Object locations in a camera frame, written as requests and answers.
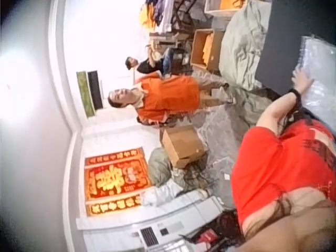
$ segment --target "black wristband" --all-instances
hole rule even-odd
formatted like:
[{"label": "black wristband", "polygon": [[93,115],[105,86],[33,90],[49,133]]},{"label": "black wristband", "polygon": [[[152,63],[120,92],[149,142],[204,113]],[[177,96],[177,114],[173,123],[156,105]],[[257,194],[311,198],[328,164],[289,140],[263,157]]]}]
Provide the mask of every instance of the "black wristband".
[{"label": "black wristband", "polygon": [[296,107],[300,107],[301,106],[301,94],[299,93],[298,90],[296,90],[295,88],[291,88],[288,91],[289,93],[293,93],[296,96]]}]

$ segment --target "red banner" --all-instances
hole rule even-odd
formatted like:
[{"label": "red banner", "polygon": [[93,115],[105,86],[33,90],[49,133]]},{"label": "red banner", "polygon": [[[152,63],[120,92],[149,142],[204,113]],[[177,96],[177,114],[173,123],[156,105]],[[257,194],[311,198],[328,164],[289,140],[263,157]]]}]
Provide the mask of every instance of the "red banner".
[{"label": "red banner", "polygon": [[139,194],[117,199],[106,201],[104,203],[88,204],[86,206],[86,211],[88,216],[97,216],[111,214],[125,209],[134,208],[141,205],[141,199]]},{"label": "red banner", "polygon": [[142,148],[85,160],[86,200],[118,196],[151,186]]}]

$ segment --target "orange t-shirt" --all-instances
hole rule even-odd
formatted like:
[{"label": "orange t-shirt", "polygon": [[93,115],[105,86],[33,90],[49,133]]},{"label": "orange t-shirt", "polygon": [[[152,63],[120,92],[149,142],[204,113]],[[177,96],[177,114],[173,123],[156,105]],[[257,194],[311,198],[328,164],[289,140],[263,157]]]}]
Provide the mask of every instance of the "orange t-shirt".
[{"label": "orange t-shirt", "polygon": [[200,90],[191,76],[162,80],[158,74],[151,73],[137,83],[147,91],[143,107],[137,109],[140,118],[162,121],[165,114],[194,111],[200,104]]},{"label": "orange t-shirt", "polygon": [[304,120],[280,137],[263,127],[245,134],[231,180],[240,225],[281,194],[302,187],[317,188],[336,202],[336,158],[314,129],[333,139],[322,123]]}]

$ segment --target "black shirt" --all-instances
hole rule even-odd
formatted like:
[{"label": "black shirt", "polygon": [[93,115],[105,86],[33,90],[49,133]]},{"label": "black shirt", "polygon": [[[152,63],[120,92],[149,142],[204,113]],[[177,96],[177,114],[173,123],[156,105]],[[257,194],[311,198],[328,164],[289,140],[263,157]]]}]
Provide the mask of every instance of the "black shirt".
[{"label": "black shirt", "polygon": [[150,74],[151,72],[160,71],[163,74],[163,59],[160,59],[155,63],[155,67],[151,67],[149,64],[149,59],[141,62],[136,69],[138,72],[143,74]]}]

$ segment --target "clear plastic sheet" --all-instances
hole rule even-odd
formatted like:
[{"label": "clear plastic sheet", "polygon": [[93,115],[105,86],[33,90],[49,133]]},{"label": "clear plastic sheet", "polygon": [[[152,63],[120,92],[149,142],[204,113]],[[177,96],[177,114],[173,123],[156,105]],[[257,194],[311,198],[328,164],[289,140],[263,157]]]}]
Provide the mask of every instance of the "clear plastic sheet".
[{"label": "clear plastic sheet", "polygon": [[299,65],[314,79],[302,105],[336,133],[336,47],[314,37],[303,37]]}]

